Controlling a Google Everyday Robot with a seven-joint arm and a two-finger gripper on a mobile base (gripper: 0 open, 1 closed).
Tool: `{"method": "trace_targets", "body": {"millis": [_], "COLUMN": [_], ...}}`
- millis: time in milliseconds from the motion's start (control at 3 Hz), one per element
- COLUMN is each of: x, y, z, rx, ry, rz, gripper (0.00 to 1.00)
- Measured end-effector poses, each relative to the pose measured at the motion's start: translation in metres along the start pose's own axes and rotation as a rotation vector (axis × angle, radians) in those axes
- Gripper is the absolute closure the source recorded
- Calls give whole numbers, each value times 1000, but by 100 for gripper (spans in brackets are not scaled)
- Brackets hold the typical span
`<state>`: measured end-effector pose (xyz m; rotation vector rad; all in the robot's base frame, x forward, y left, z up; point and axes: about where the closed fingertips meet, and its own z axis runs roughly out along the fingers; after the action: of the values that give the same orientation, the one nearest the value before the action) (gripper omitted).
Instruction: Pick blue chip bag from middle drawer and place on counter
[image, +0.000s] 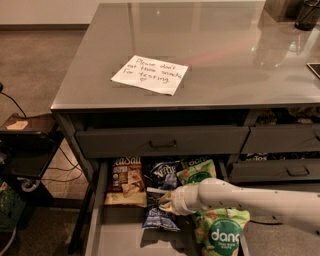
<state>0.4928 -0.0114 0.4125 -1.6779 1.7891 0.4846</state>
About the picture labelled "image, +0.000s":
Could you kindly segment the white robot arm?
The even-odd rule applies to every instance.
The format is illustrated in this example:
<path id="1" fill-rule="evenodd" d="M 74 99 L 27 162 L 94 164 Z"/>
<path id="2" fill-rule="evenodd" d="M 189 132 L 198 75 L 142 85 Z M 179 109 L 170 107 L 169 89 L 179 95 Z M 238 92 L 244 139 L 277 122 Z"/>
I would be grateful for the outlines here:
<path id="1" fill-rule="evenodd" d="M 166 192 L 158 205 L 163 211 L 183 216 L 210 208 L 244 209 L 320 235 L 320 195 L 316 192 L 244 188 L 207 178 Z"/>

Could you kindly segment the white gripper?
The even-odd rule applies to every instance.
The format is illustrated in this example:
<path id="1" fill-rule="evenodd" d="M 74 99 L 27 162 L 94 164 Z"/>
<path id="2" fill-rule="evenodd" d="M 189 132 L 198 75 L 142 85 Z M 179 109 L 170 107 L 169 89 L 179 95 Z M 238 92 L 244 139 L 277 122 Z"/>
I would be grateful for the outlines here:
<path id="1" fill-rule="evenodd" d="M 159 200 L 160 204 L 171 202 L 171 205 L 166 207 L 168 212 L 176 215 L 185 215 L 187 213 L 186 204 L 184 201 L 184 188 L 178 187 L 174 191 L 166 192 Z"/>

